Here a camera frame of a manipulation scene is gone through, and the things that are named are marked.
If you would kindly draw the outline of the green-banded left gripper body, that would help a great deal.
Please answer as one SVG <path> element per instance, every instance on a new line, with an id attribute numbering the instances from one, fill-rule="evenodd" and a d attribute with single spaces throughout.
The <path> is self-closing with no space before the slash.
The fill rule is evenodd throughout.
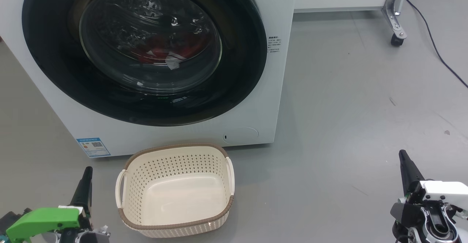
<path id="1" fill-rule="evenodd" d="M 93 229 L 81 206 L 38 208 L 24 213 L 5 230 L 7 243 L 30 243 L 42 235 L 49 243 L 108 243 L 107 226 Z"/>

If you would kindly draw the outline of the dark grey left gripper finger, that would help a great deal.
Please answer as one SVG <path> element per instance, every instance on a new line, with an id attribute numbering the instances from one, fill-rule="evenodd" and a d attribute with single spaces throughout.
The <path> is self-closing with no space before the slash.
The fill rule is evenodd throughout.
<path id="1" fill-rule="evenodd" d="M 86 214 L 91 213 L 92 207 L 92 177 L 93 168 L 87 166 L 69 204 L 83 208 Z"/>

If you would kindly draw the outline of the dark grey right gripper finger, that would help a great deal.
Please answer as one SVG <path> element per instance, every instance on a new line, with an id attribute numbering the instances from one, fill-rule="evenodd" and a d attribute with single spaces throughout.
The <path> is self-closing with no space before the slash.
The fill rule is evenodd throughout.
<path id="1" fill-rule="evenodd" d="M 411 160 L 406 150 L 399 151 L 399 160 L 403 194 L 407 197 L 410 193 L 416 191 L 416 187 L 420 181 L 424 181 L 425 178 L 414 161 Z"/>

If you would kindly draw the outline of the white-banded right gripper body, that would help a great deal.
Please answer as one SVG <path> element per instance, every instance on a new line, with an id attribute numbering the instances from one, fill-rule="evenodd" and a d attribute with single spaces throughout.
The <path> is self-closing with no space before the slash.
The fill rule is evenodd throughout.
<path id="1" fill-rule="evenodd" d="M 466 243 L 468 188 L 462 182 L 419 181 L 391 208 L 397 243 Z"/>

